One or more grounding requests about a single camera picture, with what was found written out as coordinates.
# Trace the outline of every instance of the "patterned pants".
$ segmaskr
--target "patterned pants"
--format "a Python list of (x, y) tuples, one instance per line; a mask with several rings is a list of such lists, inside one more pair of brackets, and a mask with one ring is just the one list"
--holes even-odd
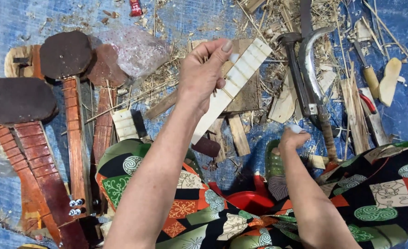
[[(97, 172), (97, 182), (114, 209), (147, 151), (141, 149), (147, 144), (134, 142), (126, 153), (121, 148), (119, 155), (105, 155), (107, 160)], [(362, 248), (390, 248), (407, 239), (408, 142), (366, 151), (316, 181)], [(303, 248), (292, 202), (287, 197), (277, 208), (280, 211), (261, 217), (240, 210), (183, 164), (175, 200), (156, 247)]]

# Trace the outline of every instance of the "red-handled tool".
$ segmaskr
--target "red-handled tool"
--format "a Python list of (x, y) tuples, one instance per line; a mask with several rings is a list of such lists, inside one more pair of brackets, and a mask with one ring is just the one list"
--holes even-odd
[(376, 107), (373, 105), (373, 103), (371, 102), (371, 100), (370, 100), (367, 96), (365, 96), (365, 95), (362, 93), (362, 90), (361, 90), (361, 89), (359, 89), (359, 96), (360, 96), (361, 99), (365, 102), (365, 104), (366, 104), (367, 107), (369, 108), (371, 114), (376, 114), (376, 113), (377, 113)]

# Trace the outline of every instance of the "fingernail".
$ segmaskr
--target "fingernail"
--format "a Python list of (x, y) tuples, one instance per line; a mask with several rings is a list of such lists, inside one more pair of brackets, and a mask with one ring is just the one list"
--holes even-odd
[(230, 51), (231, 47), (233, 47), (233, 42), (231, 40), (228, 40), (221, 49), (222, 51), (227, 53)]

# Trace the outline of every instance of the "wooden chisel handle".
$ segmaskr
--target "wooden chisel handle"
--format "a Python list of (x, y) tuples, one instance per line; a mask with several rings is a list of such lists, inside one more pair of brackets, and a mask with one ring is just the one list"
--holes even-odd
[(366, 79), (367, 85), (369, 85), (371, 96), (373, 97), (373, 99), (379, 98), (379, 81), (371, 65), (367, 65), (366, 67), (364, 67), (364, 77)]

